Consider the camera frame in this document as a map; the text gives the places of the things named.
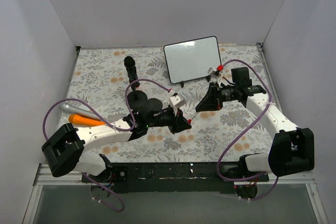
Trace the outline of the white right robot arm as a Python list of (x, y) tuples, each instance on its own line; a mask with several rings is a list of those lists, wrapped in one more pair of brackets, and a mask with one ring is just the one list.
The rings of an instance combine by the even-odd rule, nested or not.
[(216, 78), (209, 84), (196, 112), (219, 111), (225, 102), (238, 101), (253, 113), (272, 137), (268, 153), (243, 155), (238, 161), (238, 176), (251, 180), (257, 172), (281, 177), (314, 169), (314, 134), (300, 128), (270, 101), (270, 95), (260, 85), (253, 85), (246, 67), (232, 69), (233, 84), (222, 84), (222, 66), (209, 68), (208, 75)]

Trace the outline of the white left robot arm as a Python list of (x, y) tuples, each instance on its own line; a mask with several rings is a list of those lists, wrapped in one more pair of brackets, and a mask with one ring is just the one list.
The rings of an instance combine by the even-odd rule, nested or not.
[(106, 182), (112, 175), (107, 159), (102, 155), (89, 155), (88, 151), (112, 143), (136, 140), (146, 135), (150, 127), (165, 126), (172, 134), (192, 127), (181, 109), (171, 106), (164, 108), (160, 100), (152, 98), (110, 126), (74, 127), (71, 123), (64, 124), (47, 139), (41, 150), (54, 177), (76, 171)]

